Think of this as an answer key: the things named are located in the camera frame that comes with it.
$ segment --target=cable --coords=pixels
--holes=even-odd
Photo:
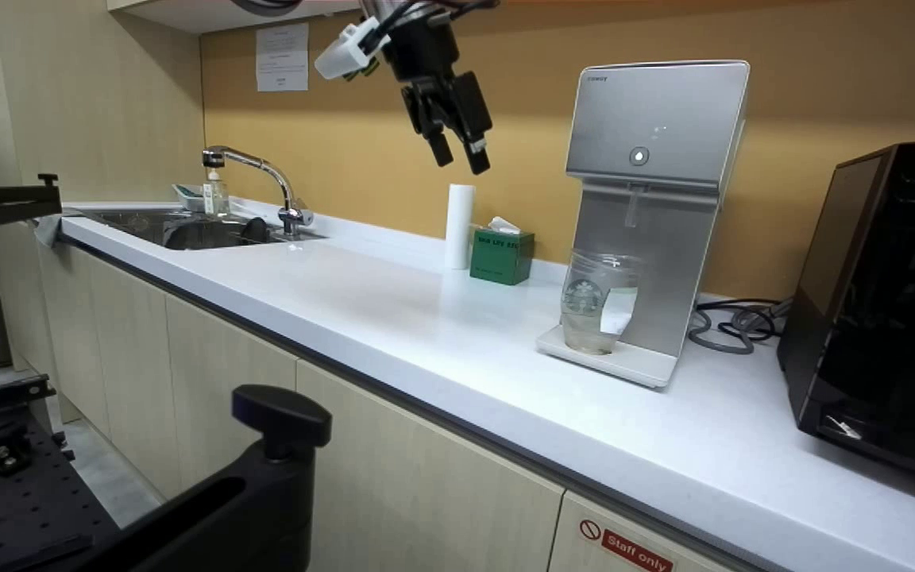
[[[782,333],[786,322],[786,303],[777,299],[718,299],[718,303],[696,303],[693,315],[700,325],[687,330],[687,339],[710,345],[716,353],[752,353],[752,343],[771,339]],[[718,343],[704,333],[713,330],[726,333],[736,343]]]

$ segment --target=green box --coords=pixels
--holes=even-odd
[[[477,229],[472,253],[471,253],[471,278],[492,279],[492,282],[523,282],[534,259],[534,234],[504,234]]]

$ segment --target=kitchen counter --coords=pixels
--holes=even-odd
[[[93,220],[62,234],[287,336],[757,566],[915,570],[915,480],[793,430],[771,345],[687,345],[666,391],[534,351],[560,264],[499,286],[441,242],[320,215],[327,238],[164,252]]]

